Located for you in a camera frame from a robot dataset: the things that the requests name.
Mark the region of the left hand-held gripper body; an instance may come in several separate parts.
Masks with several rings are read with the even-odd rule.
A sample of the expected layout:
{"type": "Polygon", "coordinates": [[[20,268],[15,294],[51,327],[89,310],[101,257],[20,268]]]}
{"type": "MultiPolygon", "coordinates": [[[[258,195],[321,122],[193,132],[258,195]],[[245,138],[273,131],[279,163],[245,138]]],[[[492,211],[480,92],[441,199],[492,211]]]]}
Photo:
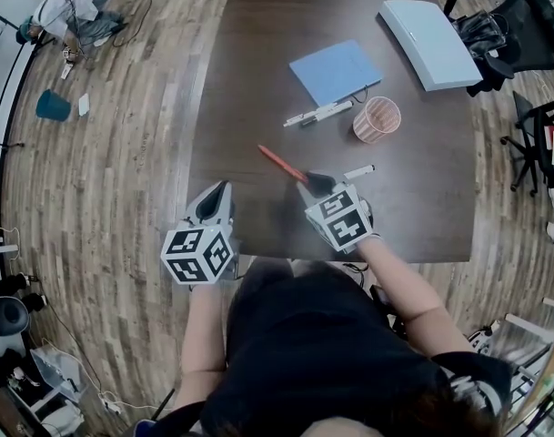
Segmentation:
{"type": "Polygon", "coordinates": [[[167,232],[160,253],[173,280],[193,286],[236,279],[239,249],[232,238],[233,225],[217,225],[213,217],[191,224],[185,212],[176,228],[167,232]]]}

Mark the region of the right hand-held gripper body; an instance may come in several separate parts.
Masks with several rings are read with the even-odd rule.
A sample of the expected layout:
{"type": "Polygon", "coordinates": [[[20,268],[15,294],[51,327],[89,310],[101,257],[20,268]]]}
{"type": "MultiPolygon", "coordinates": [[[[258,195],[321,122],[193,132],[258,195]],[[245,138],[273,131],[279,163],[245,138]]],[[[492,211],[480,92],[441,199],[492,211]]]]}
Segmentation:
{"type": "Polygon", "coordinates": [[[305,210],[307,220],[336,252],[350,253],[368,237],[378,238],[368,203],[353,184],[339,183],[331,195],[305,210]]]}

